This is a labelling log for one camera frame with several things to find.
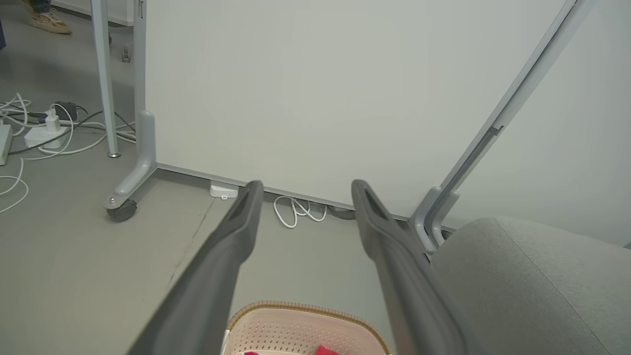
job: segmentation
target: whiteboard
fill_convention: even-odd
[[[153,1],[159,164],[409,217],[564,0]]]
[[[600,1],[444,221],[528,219],[631,241],[631,2]]]

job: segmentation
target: beige sneaker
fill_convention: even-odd
[[[52,33],[69,35],[73,32],[70,29],[70,26],[68,26],[59,17],[57,17],[57,15],[55,14],[55,10],[53,9],[47,13],[31,12],[31,18],[28,23],[33,27],[41,28],[42,30]]]

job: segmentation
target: perforated basket wall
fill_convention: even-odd
[[[313,355],[319,345],[339,355],[389,354],[381,336],[361,318],[300,303],[256,302],[228,323],[223,355],[256,351]]]

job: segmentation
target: basket rim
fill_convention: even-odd
[[[363,327],[365,330],[368,330],[379,342],[381,347],[383,348],[385,354],[391,354],[390,350],[388,350],[388,346],[384,339],[379,335],[378,331],[373,328],[370,323],[365,320],[350,315],[348,313],[332,310],[330,308],[324,308],[320,306],[313,306],[311,304],[303,304],[303,303],[295,303],[295,302],[282,302],[282,301],[258,301],[248,304],[247,306],[241,308],[238,312],[235,313],[234,316],[228,322],[227,330],[232,331],[235,324],[243,318],[244,315],[248,314],[251,311],[260,310],[263,308],[272,308],[276,310],[289,310],[289,311],[303,311],[309,313],[316,313],[318,315],[329,316],[332,318],[337,318],[341,320],[345,320],[347,322],[351,322]]]

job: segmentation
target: metal frame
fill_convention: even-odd
[[[491,113],[486,123],[482,126],[476,137],[473,139],[469,147],[465,150],[462,157],[458,160],[451,172],[447,175],[440,186],[435,186],[427,193],[421,204],[418,206],[414,214],[409,218],[393,215],[395,219],[407,220],[413,233],[417,236],[425,251],[433,254],[436,249],[444,242],[441,229],[444,217],[456,203],[459,193],[456,191],[462,184],[466,176],[473,170],[487,150],[493,145],[498,135],[502,132],[519,109],[523,106],[534,89],[539,85],[543,77],[546,75],[552,64],[557,60],[559,54],[563,51],[569,40],[572,38],[583,19],[587,16],[591,8],[598,0],[567,0],[563,8],[545,33],[541,42],[537,45],[534,52],[519,72],[517,78],[513,81],[502,100],[497,104],[495,110]],[[104,6],[105,0],[92,0],[93,8],[95,4]],[[136,0],[134,7],[134,71],[135,71],[135,111],[138,160],[133,170],[116,186],[113,192],[103,201],[106,209],[115,209],[120,207],[142,183],[151,176],[156,169],[164,169],[168,171],[180,172],[187,175],[198,176],[206,179],[212,179],[229,184],[245,186],[244,181],[227,179],[212,174],[206,174],[189,169],[174,167],[171,165],[160,164],[156,162],[155,147],[155,120],[153,115],[145,111],[145,45],[146,45],[146,2],[144,0]],[[100,47],[100,33],[97,32],[97,49]],[[115,137],[109,133],[108,138]],[[272,193],[280,193],[295,198],[306,198],[313,202],[325,203],[337,207],[353,209],[353,206],[344,203],[337,203],[329,200],[314,198],[312,196],[304,196],[289,191],[283,191],[274,188],[265,188],[265,191]]]
[[[107,0],[91,0],[92,24],[94,26],[94,42],[97,47],[98,77],[105,116],[107,132],[108,157],[121,156],[116,138],[116,121],[114,119],[114,98],[112,96],[112,77],[110,76],[110,40],[107,30]]]
[[[428,254],[442,243],[442,221],[456,203],[456,191],[515,117],[598,0],[567,0],[528,61],[462,157],[440,186],[435,186],[412,214],[408,225]]]

